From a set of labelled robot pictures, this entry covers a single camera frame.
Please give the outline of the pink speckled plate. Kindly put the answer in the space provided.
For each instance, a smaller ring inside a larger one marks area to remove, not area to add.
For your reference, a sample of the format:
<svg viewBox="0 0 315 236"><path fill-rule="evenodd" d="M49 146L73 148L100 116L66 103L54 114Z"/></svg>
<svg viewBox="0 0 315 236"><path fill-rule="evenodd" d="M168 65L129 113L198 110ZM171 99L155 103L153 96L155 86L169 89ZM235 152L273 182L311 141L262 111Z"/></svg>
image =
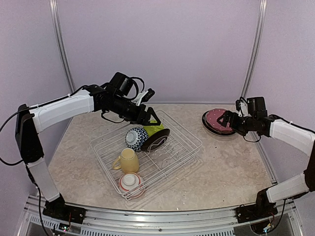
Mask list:
<svg viewBox="0 0 315 236"><path fill-rule="evenodd" d="M225 111L226 109L223 108L214 108L209 110L206 112L205 121L210 128L218 131L219 133L232 133L233 130L228 125L224 127L217 122L217 119L222 116Z"/></svg>

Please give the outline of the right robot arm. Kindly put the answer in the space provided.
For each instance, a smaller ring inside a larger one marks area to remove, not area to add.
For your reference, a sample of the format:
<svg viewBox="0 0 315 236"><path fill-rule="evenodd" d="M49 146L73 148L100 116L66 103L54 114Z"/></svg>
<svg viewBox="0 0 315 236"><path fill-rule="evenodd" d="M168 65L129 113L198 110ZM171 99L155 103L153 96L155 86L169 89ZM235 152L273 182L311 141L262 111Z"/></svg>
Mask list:
<svg viewBox="0 0 315 236"><path fill-rule="evenodd" d="M289 198L298 198L315 190L315 132L296 125L278 115L268 115L263 97L236 101L238 112L225 111L217 122L221 126L229 126L241 136L248 132L256 132L258 136L266 136L280 140L309 157L303 173L284 182L261 191L257 198L261 199L252 206L252 214L262 218L271 210L271 204Z"/></svg>

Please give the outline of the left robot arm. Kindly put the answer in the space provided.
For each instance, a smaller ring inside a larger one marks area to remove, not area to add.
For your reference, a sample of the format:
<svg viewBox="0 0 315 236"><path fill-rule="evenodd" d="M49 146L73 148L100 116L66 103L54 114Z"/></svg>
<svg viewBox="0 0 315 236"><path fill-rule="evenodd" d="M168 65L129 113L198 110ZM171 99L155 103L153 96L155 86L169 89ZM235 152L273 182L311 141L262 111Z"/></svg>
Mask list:
<svg viewBox="0 0 315 236"><path fill-rule="evenodd" d="M101 111L113 112L123 121L142 126L160 125L161 121L147 102L155 92L150 88L140 90L138 77L121 72L101 86L81 86L64 97L29 107L25 104L14 113L16 116L15 140L22 162L39 192L50 203L49 210L59 219L69 214L69 208L58 191L44 160L44 152L38 137L45 129L75 116Z"/></svg>

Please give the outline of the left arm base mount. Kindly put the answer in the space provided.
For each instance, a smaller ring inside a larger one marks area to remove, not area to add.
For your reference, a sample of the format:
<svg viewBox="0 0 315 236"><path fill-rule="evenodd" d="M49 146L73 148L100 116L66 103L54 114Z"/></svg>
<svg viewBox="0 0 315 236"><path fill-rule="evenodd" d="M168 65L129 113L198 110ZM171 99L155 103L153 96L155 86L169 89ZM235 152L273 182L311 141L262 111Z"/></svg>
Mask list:
<svg viewBox="0 0 315 236"><path fill-rule="evenodd" d="M67 205L64 201L46 201L43 215L70 223L83 224L86 210L82 207Z"/></svg>

